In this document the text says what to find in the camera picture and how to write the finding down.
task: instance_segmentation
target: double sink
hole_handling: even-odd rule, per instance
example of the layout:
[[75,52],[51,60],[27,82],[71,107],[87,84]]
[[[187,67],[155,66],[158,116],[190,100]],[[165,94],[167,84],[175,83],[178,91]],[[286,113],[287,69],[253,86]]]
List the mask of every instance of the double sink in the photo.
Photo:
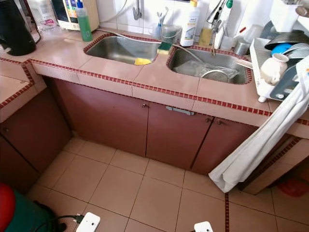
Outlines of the double sink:
[[[91,47],[86,53],[91,56],[112,59],[134,65],[136,58],[144,58],[153,62],[157,56],[159,44],[145,43],[143,41],[135,41],[119,36],[105,37]],[[187,49],[194,55],[199,57],[203,62],[215,66],[223,66],[231,69],[236,69],[239,73],[228,82],[231,84],[245,84],[247,82],[246,69],[237,65],[235,61],[238,59],[231,55],[216,54],[212,56],[208,51],[195,49]],[[175,72],[174,68],[178,67],[187,61],[196,60],[186,51],[178,48],[172,55],[168,68]],[[220,77],[213,80],[222,81]]]

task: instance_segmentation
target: green bottle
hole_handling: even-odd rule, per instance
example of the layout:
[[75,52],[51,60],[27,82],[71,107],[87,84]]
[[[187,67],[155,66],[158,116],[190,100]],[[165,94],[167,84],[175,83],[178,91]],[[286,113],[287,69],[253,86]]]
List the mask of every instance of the green bottle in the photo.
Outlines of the green bottle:
[[80,0],[77,0],[76,14],[83,40],[85,42],[92,41],[87,9],[83,7],[83,3]]

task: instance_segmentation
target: hanging towel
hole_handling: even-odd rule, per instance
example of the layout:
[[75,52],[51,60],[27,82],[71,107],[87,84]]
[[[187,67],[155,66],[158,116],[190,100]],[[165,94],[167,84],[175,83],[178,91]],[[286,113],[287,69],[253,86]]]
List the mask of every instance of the hanging towel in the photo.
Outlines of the hanging towel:
[[308,109],[309,56],[296,66],[299,84],[279,105],[268,120],[232,154],[209,173],[223,191],[229,192],[238,182],[245,181],[274,145]]

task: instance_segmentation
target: cabinet door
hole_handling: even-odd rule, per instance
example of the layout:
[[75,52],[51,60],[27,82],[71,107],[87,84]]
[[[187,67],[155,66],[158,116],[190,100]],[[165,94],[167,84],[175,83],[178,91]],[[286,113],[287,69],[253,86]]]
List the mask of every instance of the cabinet door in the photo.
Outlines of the cabinet door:
[[192,171],[208,174],[256,130],[254,126],[215,118]]
[[71,137],[47,89],[1,123],[1,133],[41,173]]
[[147,102],[78,84],[54,80],[79,136],[145,156]]
[[39,177],[39,173],[2,137],[0,147],[0,181],[26,193]]
[[210,116],[190,116],[150,103],[146,156],[190,169],[212,120]]

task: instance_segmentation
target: green sponge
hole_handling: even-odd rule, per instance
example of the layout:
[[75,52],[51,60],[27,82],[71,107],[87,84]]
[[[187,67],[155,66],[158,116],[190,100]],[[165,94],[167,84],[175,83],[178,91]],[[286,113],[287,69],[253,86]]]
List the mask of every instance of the green sponge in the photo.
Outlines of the green sponge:
[[169,52],[171,51],[171,48],[172,48],[172,45],[170,43],[162,42],[160,46],[158,47],[157,53],[168,55]]

